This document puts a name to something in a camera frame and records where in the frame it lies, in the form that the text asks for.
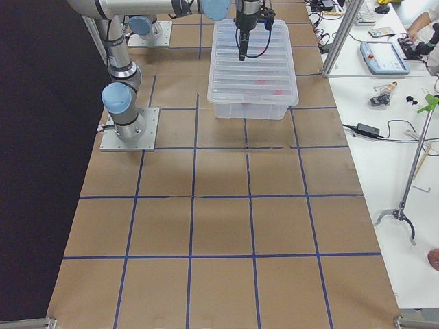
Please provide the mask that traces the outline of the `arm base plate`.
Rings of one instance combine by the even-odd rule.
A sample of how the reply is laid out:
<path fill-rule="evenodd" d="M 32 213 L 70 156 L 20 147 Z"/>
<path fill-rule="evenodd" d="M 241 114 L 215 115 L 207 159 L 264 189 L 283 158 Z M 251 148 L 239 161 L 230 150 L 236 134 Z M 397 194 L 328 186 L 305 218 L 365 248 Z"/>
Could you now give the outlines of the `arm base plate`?
<path fill-rule="evenodd" d="M 131 48 L 169 47 L 171 40 L 171 21 L 130 21 L 128 46 Z"/>
<path fill-rule="evenodd" d="M 136 108 L 138 117 L 127 126 L 116 125 L 108 115 L 103 131 L 101 151 L 154 151 L 160 108 Z"/>

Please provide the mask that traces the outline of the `person hand at desk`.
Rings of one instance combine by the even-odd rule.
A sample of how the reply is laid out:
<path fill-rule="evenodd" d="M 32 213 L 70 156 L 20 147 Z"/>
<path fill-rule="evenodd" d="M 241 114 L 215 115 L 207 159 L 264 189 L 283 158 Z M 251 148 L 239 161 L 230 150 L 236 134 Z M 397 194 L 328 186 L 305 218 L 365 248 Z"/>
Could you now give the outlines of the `person hand at desk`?
<path fill-rule="evenodd" d="M 416 41 L 418 39 L 417 32 L 418 30 L 416 28 L 410 27 L 407 30 L 407 37 L 412 41 Z"/>

